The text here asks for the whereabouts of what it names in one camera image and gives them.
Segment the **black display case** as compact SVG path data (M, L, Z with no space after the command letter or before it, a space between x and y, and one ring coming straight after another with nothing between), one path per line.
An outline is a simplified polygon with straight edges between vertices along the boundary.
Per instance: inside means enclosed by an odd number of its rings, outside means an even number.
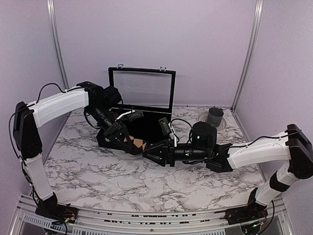
M122 101L111 111L116 117L130 110L141 110L143 117L134 121L123 120L129 136L155 144L167 137L162 133L158 120L171 121L176 72L160 69L109 67L109 84L118 89ZM110 148L110 142L103 142L103 130L97 136L99 147Z

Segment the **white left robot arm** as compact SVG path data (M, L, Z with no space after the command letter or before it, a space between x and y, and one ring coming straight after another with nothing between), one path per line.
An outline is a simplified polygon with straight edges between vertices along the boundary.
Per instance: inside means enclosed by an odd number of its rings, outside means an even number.
M76 208L61 206L53 192L43 165L42 141L38 129L64 114L76 109L84 109L85 116L92 116L108 148L123 150L137 155L143 152L146 142L131 137L124 120L131 120L135 111L125 112L117 117L110 109L122 101L118 89L112 86L103 88L91 82L61 90L58 94L31 103L21 101L10 117L9 127L13 130L10 140L15 154L22 163L26 180L38 197L36 214L49 218L62 218L76 215Z

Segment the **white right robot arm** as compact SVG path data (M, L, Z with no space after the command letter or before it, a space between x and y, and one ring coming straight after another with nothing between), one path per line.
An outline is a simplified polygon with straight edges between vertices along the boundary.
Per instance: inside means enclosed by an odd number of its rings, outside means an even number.
M217 141L217 129L206 122L197 122L191 129L190 143L163 140L149 146L143 157L160 166L205 163L216 173L231 172L243 166L283 160L284 164L261 187L249 195L245 206L225 210L229 224L242 223L267 216L267 205L300 179L313 175L313 146L295 124L276 136L261 136L242 144L223 144Z

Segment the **brown argyle sock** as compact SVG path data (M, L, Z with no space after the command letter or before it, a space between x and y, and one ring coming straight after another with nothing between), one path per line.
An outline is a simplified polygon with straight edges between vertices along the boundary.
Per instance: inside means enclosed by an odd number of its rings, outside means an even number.
M124 138L123 143L126 144L127 150L129 152L143 152L147 146L148 142L146 140L134 138L132 136L129 136L129 138Z

